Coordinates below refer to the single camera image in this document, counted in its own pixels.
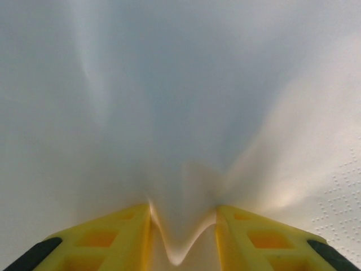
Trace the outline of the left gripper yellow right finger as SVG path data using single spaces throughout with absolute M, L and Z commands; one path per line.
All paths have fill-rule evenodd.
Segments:
M 221 270 L 358 270 L 327 241 L 308 231 L 238 209 L 216 209 Z

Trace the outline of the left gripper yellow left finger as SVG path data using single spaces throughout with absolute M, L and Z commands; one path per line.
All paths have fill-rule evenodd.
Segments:
M 139 204 L 59 231 L 6 270 L 147 270 L 151 212 Z

